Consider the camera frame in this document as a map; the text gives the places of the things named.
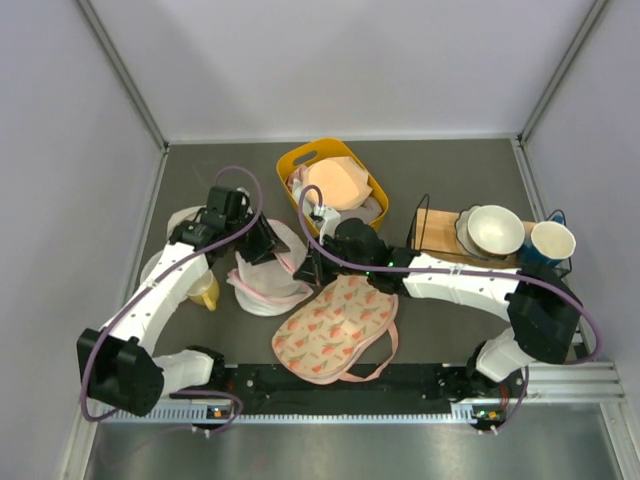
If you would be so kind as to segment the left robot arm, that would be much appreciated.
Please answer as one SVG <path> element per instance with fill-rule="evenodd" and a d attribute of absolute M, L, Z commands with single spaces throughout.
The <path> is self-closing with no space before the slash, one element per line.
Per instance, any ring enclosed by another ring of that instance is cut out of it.
<path fill-rule="evenodd" d="M 81 399 L 93 399 L 136 416 L 188 387 L 216 396 L 226 387 L 215 353 L 201 347 L 157 357 L 155 345 L 189 290 L 227 251 L 250 265 L 289 252 L 242 190 L 214 186 L 192 220 L 172 231 L 157 265 L 132 298 L 99 330 L 87 328 L 76 348 Z"/>

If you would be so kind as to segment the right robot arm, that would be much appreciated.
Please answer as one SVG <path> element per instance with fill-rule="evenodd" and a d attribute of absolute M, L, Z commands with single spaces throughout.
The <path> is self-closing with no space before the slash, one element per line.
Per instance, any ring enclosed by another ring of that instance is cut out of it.
<path fill-rule="evenodd" d="M 470 359 L 467 384 L 481 396 L 534 362 L 564 364 L 581 316 L 581 302 L 551 267 L 494 270 L 453 263 L 388 246 L 356 219 L 341 222 L 331 235 L 310 236 L 294 277 L 327 285 L 340 275 L 360 275 L 385 294 L 446 301 L 506 321 L 506 330 L 483 342 Z"/>

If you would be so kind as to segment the white pink-trimmed mesh laundry bag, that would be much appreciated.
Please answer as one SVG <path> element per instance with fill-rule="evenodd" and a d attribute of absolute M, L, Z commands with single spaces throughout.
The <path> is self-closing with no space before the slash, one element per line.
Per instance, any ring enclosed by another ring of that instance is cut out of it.
<path fill-rule="evenodd" d="M 306 246 L 286 224 L 273 219 L 267 222 L 288 250 L 275 253 L 274 260 L 259 265 L 245 262 L 237 253 L 237 268 L 229 272 L 227 282 L 238 291 L 244 290 L 264 298 L 288 297 L 306 288 L 304 283 L 293 278 L 305 259 Z"/>

